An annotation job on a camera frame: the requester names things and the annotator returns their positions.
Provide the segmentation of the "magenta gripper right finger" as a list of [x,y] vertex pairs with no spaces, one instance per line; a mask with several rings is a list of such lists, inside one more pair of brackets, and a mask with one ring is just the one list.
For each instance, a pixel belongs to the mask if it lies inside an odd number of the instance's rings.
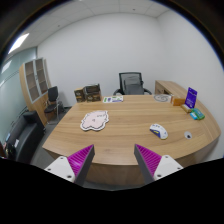
[[161,156],[138,144],[134,146],[134,155],[145,184],[152,183],[182,169],[182,166],[169,155]]

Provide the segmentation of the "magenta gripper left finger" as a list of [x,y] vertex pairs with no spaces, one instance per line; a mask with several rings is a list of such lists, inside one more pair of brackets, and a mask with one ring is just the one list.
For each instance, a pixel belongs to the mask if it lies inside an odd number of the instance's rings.
[[82,186],[94,155],[94,146],[90,145],[68,157],[59,156],[45,170],[69,182]]

